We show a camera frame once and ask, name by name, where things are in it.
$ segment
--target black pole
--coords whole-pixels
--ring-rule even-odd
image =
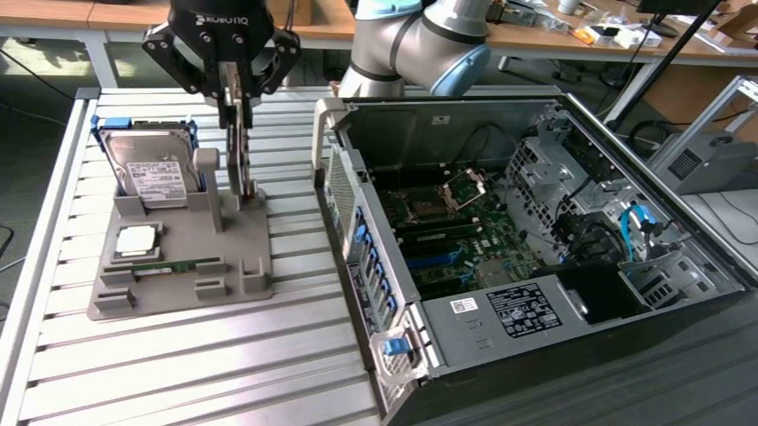
[[[661,60],[661,63],[659,64],[659,66],[653,70],[653,74],[651,74],[651,77],[648,78],[648,80],[643,84],[643,87],[637,91],[636,96],[629,100],[629,103],[627,104],[625,108],[621,110],[619,117],[615,120],[612,120],[611,122],[608,122],[607,126],[611,130],[616,131],[621,127],[621,123],[625,121],[627,116],[629,115],[629,113],[632,113],[632,110],[636,108],[637,104],[640,103],[640,101],[645,97],[648,91],[651,90],[651,87],[653,87],[653,84],[656,83],[656,81],[661,77],[661,75],[664,74],[664,71],[667,71],[667,68],[669,67],[672,61],[675,60],[675,58],[677,58],[677,55],[680,55],[683,48],[685,47],[685,44],[688,44],[692,37],[696,35],[699,30],[701,29],[701,26],[705,23],[705,21],[712,17],[711,15],[712,15],[713,11],[716,11],[716,8],[720,4],[721,4],[721,0],[715,0],[713,6],[709,7],[709,10],[707,12],[704,12],[701,15],[699,15],[699,18],[692,23],[691,27],[688,28],[688,31],[685,32],[683,37],[680,37],[680,40],[675,44],[675,47],[672,47],[672,50],[669,51],[667,57],[664,58],[664,60]]]

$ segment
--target workbench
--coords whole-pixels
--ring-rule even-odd
[[[178,89],[105,89],[75,102],[0,337],[0,426],[380,424],[310,181],[313,108],[328,96],[326,88],[284,89],[256,108],[250,152],[270,197],[274,297],[103,322],[86,310],[115,180],[90,117],[193,114],[201,146],[222,150],[225,132],[217,110]],[[600,350],[577,339],[518,357],[508,397],[424,426],[756,424],[756,291],[595,339]]]
[[[217,109],[179,89],[106,89],[77,100],[0,341],[3,426],[380,423],[312,183],[313,110],[326,96],[326,88],[285,89],[256,109],[274,297],[103,322],[86,310],[115,177],[90,118],[191,115],[201,146],[222,158],[226,131]]]

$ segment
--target monitor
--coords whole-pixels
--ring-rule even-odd
[[[701,15],[713,6],[713,0],[643,0],[637,11],[664,15]]]

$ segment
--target blue cable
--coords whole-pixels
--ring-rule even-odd
[[[632,237],[629,235],[629,215],[635,211],[640,222],[648,220],[653,225],[657,223],[653,214],[651,213],[651,209],[648,206],[641,206],[639,204],[633,204],[621,214],[621,236],[625,239],[627,250],[629,251],[629,260],[636,260],[636,249],[635,245],[632,244]]]

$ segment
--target sticker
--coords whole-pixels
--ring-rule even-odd
[[[135,271],[133,275],[135,277],[150,277],[151,275],[166,275],[167,273],[173,273],[171,268],[155,268],[155,269],[146,269],[143,271]]]
[[[513,338],[564,325],[537,283],[488,293],[488,297]]]
[[[450,302],[450,306],[453,306],[454,313],[476,311],[480,308],[477,306],[477,300],[474,300],[474,297],[470,297],[468,299],[454,300]]]
[[[127,167],[143,201],[187,198],[179,162],[130,162]]]

